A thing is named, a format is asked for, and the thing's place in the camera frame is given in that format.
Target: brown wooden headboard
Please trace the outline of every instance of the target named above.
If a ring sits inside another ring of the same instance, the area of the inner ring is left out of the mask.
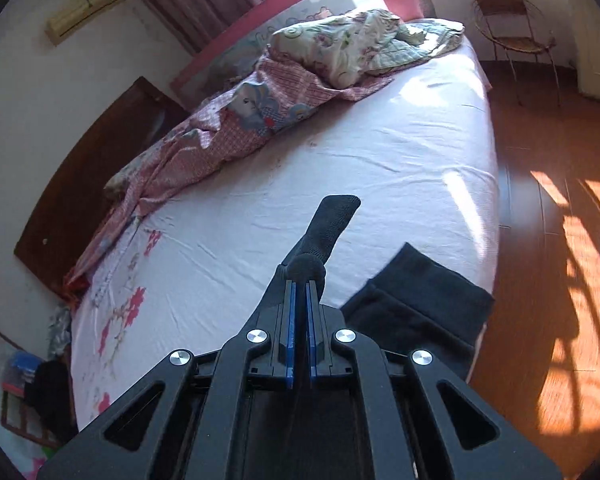
[[[46,185],[14,254],[54,293],[100,225],[111,201],[102,189],[136,155],[189,113],[144,77],[91,125]]]

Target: chair leg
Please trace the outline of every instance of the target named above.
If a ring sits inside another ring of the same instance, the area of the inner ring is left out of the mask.
[[[509,64],[511,65],[511,71],[513,72],[513,81],[516,85],[516,97],[518,98],[518,104],[522,106],[522,101],[520,100],[520,92],[518,91],[518,75],[516,74],[516,69],[513,68],[513,61],[511,60],[511,57],[509,56],[509,51],[506,48],[504,49],[504,53],[506,54],[507,59],[509,60]]]
[[[555,87],[558,90],[558,108],[562,108],[562,99],[560,98],[560,82],[558,81],[558,71],[555,69],[554,56],[551,55],[550,50],[547,50],[546,52],[551,60],[551,66],[554,67]]]

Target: black folded clothing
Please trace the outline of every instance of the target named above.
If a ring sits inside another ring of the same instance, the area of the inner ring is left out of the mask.
[[[384,350],[426,349],[465,379],[493,298],[405,244],[342,307],[347,326]]]

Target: blue strip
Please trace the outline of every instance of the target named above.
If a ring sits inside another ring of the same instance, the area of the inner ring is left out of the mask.
[[[289,324],[286,338],[286,387],[294,387],[294,358],[296,340],[296,284],[291,283],[291,301],[289,301]]]
[[[314,329],[314,309],[311,303],[311,287],[306,284],[306,331],[309,339],[309,368],[311,370],[311,380],[314,381],[318,375],[315,365],[315,329]]]

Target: pink plaid blanket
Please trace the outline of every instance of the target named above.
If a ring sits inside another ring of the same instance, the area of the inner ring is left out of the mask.
[[[132,218],[156,210],[184,187],[217,171],[223,162],[254,152],[321,104],[333,98],[359,101],[390,81],[386,76],[368,76],[356,86],[336,90],[300,64],[264,54],[247,79],[200,107],[150,148],[130,179],[124,200],[112,209],[67,275],[66,287],[71,289],[96,266]]]

